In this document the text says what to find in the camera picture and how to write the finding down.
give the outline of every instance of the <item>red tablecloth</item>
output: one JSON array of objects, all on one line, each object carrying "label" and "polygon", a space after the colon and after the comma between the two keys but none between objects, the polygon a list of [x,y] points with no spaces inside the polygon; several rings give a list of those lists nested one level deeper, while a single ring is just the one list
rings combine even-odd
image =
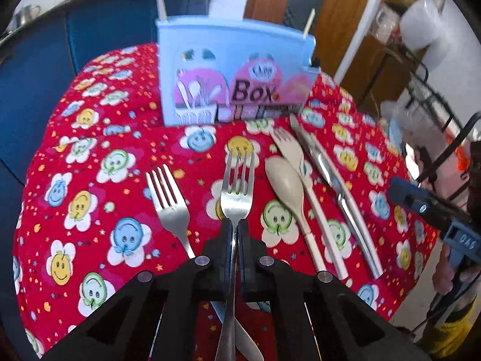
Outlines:
[{"label": "red tablecloth", "polygon": [[[256,152],[254,205],[248,221],[254,238],[295,270],[314,274],[305,241],[290,213],[266,208],[276,199],[264,171],[279,155],[269,130],[288,129],[286,118],[260,123],[165,128],[159,106],[156,45],[100,56],[74,80],[52,114],[28,169],[14,245],[14,280],[27,336],[40,356],[80,324],[106,298],[141,270],[162,274],[187,259],[182,245],[163,230],[146,189],[144,173],[165,163],[191,213],[189,239],[196,254],[218,235],[220,184],[228,148]],[[329,191],[307,164],[322,208],[332,220],[349,278],[345,283],[389,319],[413,288],[436,234],[420,218],[386,201],[389,179],[408,178],[397,150],[372,118],[355,110],[352,98],[320,75],[300,117],[314,131],[339,170],[370,229],[384,275],[372,280]],[[324,254],[321,232],[306,215]],[[116,227],[129,223],[131,245],[123,251]],[[237,298],[237,317],[274,360],[275,342],[265,305]],[[221,324],[201,303],[194,359],[213,360]]]}]

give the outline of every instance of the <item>metal bolt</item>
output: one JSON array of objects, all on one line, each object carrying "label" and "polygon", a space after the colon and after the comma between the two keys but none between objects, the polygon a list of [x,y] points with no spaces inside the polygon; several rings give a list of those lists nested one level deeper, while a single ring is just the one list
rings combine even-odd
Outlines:
[{"label": "metal bolt", "polygon": [[328,271],[320,271],[319,274],[317,275],[317,279],[319,279],[319,281],[321,282],[328,283],[332,281],[333,276]]},{"label": "metal bolt", "polygon": [[210,262],[209,257],[206,257],[205,255],[200,255],[194,260],[195,264],[197,266],[205,266],[208,265]]},{"label": "metal bolt", "polygon": [[259,259],[259,263],[262,266],[272,266],[274,264],[274,258],[269,255],[264,255]]},{"label": "metal bolt", "polygon": [[152,279],[153,275],[149,271],[142,271],[137,275],[139,282],[148,282]]}]

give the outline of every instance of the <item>brown door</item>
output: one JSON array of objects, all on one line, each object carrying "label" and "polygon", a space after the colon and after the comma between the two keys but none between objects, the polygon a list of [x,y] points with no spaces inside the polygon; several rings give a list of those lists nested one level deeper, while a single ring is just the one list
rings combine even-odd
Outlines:
[{"label": "brown door", "polygon": [[[280,23],[289,0],[247,0],[244,17]],[[324,0],[316,8],[318,17],[311,29],[316,37],[314,57],[324,72],[334,76],[364,12],[367,0]]]}]

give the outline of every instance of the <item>red object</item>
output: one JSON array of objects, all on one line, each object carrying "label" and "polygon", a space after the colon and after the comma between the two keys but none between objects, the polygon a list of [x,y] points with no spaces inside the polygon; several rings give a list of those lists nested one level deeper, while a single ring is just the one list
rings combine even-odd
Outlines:
[{"label": "red object", "polygon": [[[276,198],[264,170],[266,157],[279,155],[268,134],[274,122],[165,128],[160,115],[154,44],[114,51],[89,63],[52,114],[28,169],[14,245],[18,305],[38,355],[139,271],[167,273],[187,259],[182,245],[163,230],[148,198],[144,174],[161,164],[169,166],[188,201],[189,239],[200,254],[204,242],[219,232],[219,182],[227,148],[254,150],[252,236],[265,240],[272,256],[314,274],[289,212],[277,207],[274,211],[281,215],[274,218],[274,211],[265,210]],[[420,218],[384,201],[390,177],[408,178],[406,166],[372,118],[358,113],[349,94],[326,75],[316,81],[300,121],[317,134],[350,186],[385,269],[372,280],[333,196],[314,171],[314,190],[333,220],[331,230],[349,271],[344,282],[389,319],[415,285],[436,238]],[[275,126],[289,130],[287,118]],[[335,273],[309,210],[306,200],[309,224]],[[237,318],[265,359],[274,360],[270,314],[257,304],[253,308],[237,298]],[[220,329],[210,304],[201,303],[194,359],[214,358]]]}]

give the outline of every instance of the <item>cutlery box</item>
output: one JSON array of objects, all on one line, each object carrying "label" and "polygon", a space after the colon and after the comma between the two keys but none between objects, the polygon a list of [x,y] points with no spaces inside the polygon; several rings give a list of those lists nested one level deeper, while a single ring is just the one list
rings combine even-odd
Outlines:
[{"label": "cutlery box", "polygon": [[319,68],[311,35],[255,20],[156,21],[165,126],[299,114]]}]

